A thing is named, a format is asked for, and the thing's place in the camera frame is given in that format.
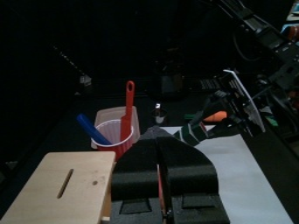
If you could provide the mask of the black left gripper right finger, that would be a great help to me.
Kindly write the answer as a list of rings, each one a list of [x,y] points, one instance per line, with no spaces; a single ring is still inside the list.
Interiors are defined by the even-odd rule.
[[[167,224],[229,224],[215,166],[164,129],[156,134],[159,181]]]

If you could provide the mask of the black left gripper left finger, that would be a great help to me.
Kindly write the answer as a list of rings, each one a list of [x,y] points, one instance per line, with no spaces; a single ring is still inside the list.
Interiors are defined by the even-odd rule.
[[[111,182],[111,224],[163,224],[153,126],[117,160]]]

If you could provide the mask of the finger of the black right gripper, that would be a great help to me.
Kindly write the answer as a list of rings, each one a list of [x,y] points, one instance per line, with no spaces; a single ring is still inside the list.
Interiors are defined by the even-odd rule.
[[[247,120],[235,115],[223,118],[221,121],[208,130],[208,138],[231,137],[247,127]]]
[[[191,119],[191,125],[201,122],[217,123],[223,118],[225,118],[225,111],[220,109],[220,98],[215,94],[209,94]]]

